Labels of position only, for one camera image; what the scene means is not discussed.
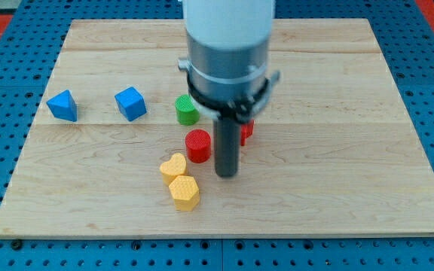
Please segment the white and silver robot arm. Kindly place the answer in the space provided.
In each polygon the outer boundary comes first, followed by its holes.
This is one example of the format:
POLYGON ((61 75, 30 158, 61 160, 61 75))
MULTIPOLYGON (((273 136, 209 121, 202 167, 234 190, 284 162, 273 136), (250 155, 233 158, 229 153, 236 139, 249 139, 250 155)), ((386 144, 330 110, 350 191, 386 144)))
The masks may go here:
POLYGON ((195 106, 214 120, 247 123, 268 103, 274 0, 182 0, 188 55, 179 60, 195 106))

